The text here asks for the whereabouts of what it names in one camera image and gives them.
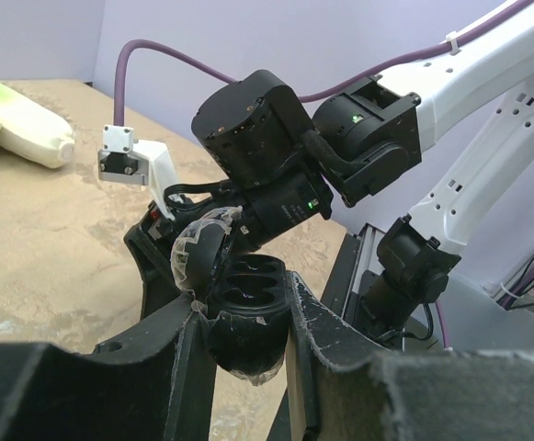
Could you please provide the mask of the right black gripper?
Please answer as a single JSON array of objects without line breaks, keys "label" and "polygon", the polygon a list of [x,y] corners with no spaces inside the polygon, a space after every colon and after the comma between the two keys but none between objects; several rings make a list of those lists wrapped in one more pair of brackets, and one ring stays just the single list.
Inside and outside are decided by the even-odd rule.
[{"label": "right black gripper", "polygon": [[140,319],[148,317],[179,296],[168,251],[192,221],[212,209],[243,209],[234,235],[235,253],[252,253],[316,214],[331,216],[333,193],[319,175],[287,172],[275,182],[243,189],[232,180],[207,184],[176,184],[166,189],[164,203],[175,218],[164,220],[151,208],[146,222],[133,225],[123,240],[142,279]]}]

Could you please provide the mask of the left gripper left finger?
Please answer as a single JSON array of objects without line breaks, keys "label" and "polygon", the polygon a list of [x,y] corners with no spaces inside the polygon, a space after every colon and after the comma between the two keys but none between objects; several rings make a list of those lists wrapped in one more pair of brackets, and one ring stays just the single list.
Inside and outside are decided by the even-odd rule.
[{"label": "left gripper left finger", "polygon": [[0,440],[206,440],[216,365],[180,296],[91,354],[0,343]]}]

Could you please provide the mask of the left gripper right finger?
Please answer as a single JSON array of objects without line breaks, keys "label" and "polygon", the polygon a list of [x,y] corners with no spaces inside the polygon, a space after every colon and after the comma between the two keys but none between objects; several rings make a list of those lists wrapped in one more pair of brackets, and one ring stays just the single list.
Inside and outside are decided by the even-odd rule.
[{"label": "left gripper right finger", "polygon": [[534,440],[534,350],[389,351],[288,274],[272,440]]}]

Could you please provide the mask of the black earbud charging case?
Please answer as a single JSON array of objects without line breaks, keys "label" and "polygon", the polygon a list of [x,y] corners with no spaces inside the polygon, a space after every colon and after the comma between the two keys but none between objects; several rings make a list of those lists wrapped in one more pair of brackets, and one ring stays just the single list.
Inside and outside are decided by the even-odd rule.
[{"label": "black earbud charging case", "polygon": [[170,263],[176,286],[193,298],[207,348],[233,376],[260,386],[280,370],[290,326],[283,261],[239,253],[243,211],[212,209],[176,237]]}]

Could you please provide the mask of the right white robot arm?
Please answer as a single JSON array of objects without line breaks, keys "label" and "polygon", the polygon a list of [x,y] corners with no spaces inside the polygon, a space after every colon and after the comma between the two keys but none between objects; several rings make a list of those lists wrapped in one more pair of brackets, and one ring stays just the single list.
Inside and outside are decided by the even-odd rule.
[{"label": "right white robot arm", "polygon": [[230,82],[191,129],[223,181],[164,187],[125,236],[150,314],[180,290],[203,295],[217,243],[197,233],[242,207],[237,254],[258,250],[315,214],[332,195],[355,206],[417,166],[459,122],[500,106],[436,186],[398,218],[377,249],[381,274],[360,302],[357,328],[378,342],[445,290],[478,224],[534,160],[534,1],[508,1],[436,47],[395,58],[318,95],[313,114],[266,70]]}]

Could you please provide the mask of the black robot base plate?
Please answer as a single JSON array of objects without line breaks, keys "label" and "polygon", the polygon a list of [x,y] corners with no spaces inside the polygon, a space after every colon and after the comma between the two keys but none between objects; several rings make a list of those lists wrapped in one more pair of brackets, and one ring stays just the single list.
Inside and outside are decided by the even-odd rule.
[{"label": "black robot base plate", "polygon": [[384,232],[367,224],[359,233],[347,232],[333,264],[321,302],[356,331],[375,340],[367,330],[369,317],[361,298],[382,272],[377,247]]}]

